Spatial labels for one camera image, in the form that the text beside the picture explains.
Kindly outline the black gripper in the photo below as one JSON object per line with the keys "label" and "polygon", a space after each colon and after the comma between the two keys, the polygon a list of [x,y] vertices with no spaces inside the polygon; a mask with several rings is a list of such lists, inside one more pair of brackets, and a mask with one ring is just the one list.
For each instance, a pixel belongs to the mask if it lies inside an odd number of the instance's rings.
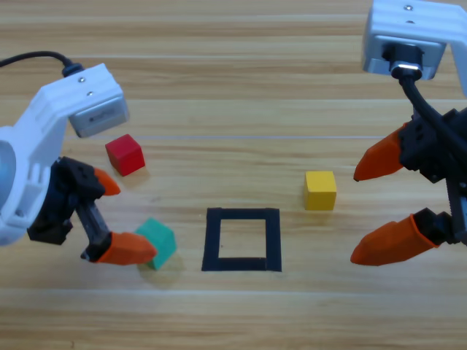
{"label": "black gripper", "polygon": [[27,230],[32,241],[61,245],[73,228],[77,214],[89,244],[83,256],[92,263],[138,265],[148,263],[157,249],[135,233],[110,232],[95,200],[120,194],[117,182],[104,170],[69,157],[61,157],[50,169],[50,182],[42,208]]}
{"label": "black gripper", "polygon": [[350,261],[381,266],[407,261],[444,243],[466,243],[466,171],[434,129],[414,112],[412,120],[368,148],[357,164],[357,182],[394,174],[402,168],[427,180],[444,179],[450,213],[425,208],[399,222],[389,222],[362,238]]}

